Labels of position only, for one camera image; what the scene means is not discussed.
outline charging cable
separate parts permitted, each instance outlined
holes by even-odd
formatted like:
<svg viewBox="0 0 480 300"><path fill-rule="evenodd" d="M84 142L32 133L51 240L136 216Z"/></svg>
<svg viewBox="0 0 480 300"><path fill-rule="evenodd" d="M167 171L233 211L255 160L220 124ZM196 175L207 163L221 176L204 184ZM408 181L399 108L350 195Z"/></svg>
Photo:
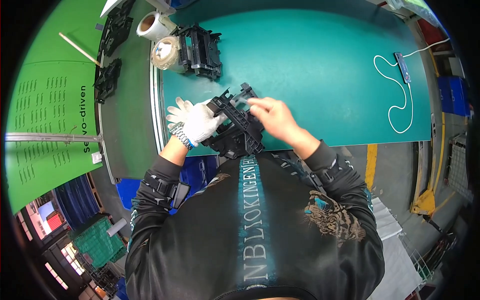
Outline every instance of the charging cable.
<svg viewBox="0 0 480 300"><path fill-rule="evenodd" d="M414 51L414 52L412 52L412 53L410 53L410 54L404 55L403 57L405 58L405 57L408 57L408 56L410 56L410 55L412 55L412 54L415 54L415 53L417 53L417 52L427 50L427 49L430 48L430 47L433 47L433 46L435 46L435 45L444 43L444 42L446 42L446 41L448 41L448 40L450 40L450 38L445 39L445 40L440 41L440 42L433 43L433 44L429 45L428 47L425 47L425 48L423 48L423 49ZM395 63L395 64L391 64L391 63L388 62L388 60L385 59L385 57L383 57L383 56L381 56L381 55L375 55L375 56L373 57L373 65L374 65L375 68L377 69L377 72L379 72L380 75L383 76L383 77L385 77L386 79L390 79L390 80L395 81L395 82L402 88L403 95L405 96L405 104L403 105L403 107L398 107L398 106L396 106L396 105L391 106L391 107L388 109L388 121L390 122L390 126L392 126L392 129L393 129L396 133L404 133L405 131L407 131L407 130L410 128L410 126L412 126L412 122L413 122L413 98L412 98L412 90L411 90L411 88L410 88L410 83L407 84L407 85L408 85L408 90L410 91L410 101L411 101L411 103L412 103L412 118L410 119L410 125L409 125L405 130L403 130L403 131L398 131L397 129L395 129L395 127L394 127L393 124L392 124L392 121L390 120L390 111L392 110L392 108L405 109L405 107L407 106L407 94L405 93L405 89L404 89L403 86L400 84L400 82L398 82L397 80L395 80L395 79L393 79L393 78L390 78L390 77L388 77L388 76L385 76L382 72L380 72L380 70L378 69L378 67L377 67L377 65L376 65L376 63L375 63L375 59L376 59L377 57L382 58L383 60L385 60L385 61L386 61L390 66L392 66L392 67L395 67L396 65L398 65L398 62Z"/></svg>

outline wooden stick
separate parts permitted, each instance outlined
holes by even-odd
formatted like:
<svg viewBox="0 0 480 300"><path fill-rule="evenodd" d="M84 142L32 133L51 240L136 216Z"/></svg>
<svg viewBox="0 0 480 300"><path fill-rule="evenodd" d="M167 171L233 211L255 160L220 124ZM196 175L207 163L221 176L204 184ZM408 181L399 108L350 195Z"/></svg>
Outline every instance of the wooden stick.
<svg viewBox="0 0 480 300"><path fill-rule="evenodd" d="M59 36L61 36L64 40L66 40L70 45L74 46L75 49L77 49L78 51L80 51L80 53L82 53L83 55L85 55L89 60L93 61L97 66L100 67L100 63L94 59L93 57L91 57L90 55L88 55L88 53L86 53L85 51L83 51L82 48L78 47L75 43L73 43L72 41L70 41L70 39L68 37L66 37L63 33L59 32Z"/></svg>

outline white work glove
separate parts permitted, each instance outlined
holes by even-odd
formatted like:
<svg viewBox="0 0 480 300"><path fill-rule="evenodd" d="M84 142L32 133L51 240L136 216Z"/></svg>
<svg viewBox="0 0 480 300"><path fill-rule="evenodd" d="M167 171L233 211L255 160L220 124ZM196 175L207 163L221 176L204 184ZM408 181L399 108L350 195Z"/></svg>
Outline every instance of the white work glove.
<svg viewBox="0 0 480 300"><path fill-rule="evenodd" d="M214 117L214 113L207 107L207 101L193 105L190 101L183 101L177 97L175 101L179 108L169 106L167 111L167 121L172 122L168 128L172 128L176 123L183 122L183 133L190 140L193 146L197 147L215 132L218 126L223 123L227 116L224 113Z"/></svg>

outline wristwatch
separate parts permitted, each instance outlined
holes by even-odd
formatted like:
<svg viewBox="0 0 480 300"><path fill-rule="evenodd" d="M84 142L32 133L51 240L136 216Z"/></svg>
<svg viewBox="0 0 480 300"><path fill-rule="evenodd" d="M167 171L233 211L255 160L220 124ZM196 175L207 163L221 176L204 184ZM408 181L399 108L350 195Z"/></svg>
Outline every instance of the wristwatch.
<svg viewBox="0 0 480 300"><path fill-rule="evenodd" d="M183 133L183 125L185 125L185 123L178 122L177 124L173 125L173 127L168 132L171 135L175 135L182 142L182 144L187 147L188 150L192 150L192 143L190 143L190 140Z"/></svg>

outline teal work surface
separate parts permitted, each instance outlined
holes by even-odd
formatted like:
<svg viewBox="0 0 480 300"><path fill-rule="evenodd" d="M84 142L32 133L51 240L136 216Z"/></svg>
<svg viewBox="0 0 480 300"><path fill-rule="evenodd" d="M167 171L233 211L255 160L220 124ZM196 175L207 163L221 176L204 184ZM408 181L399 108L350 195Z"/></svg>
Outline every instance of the teal work surface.
<svg viewBox="0 0 480 300"><path fill-rule="evenodd" d="M418 47L400 19L386 11L373 11L374 5L371 8L369 20L332 12L275 9L202 21L200 26L206 30L222 33L218 43L222 77L210 81L163 71L165 107L174 106L177 96L195 104L227 88L238 93L240 84L247 82L259 97L284 101L301 127L330 146L429 140L430 101L419 54L405 58L412 79L412 125L398 134L389 124L389 108L402 107L405 96L397 83L376 71L373 57L382 55L393 64L393 52L409 54ZM186 12L183 17L180 13L177 18L184 24L195 21ZM382 59L376 62L407 93L405 109L394 108L390 114L395 128L403 131L412 112L408 87L398 67ZM266 150L290 148L267 132L263 136ZM189 155L212 153L199 146Z"/></svg>

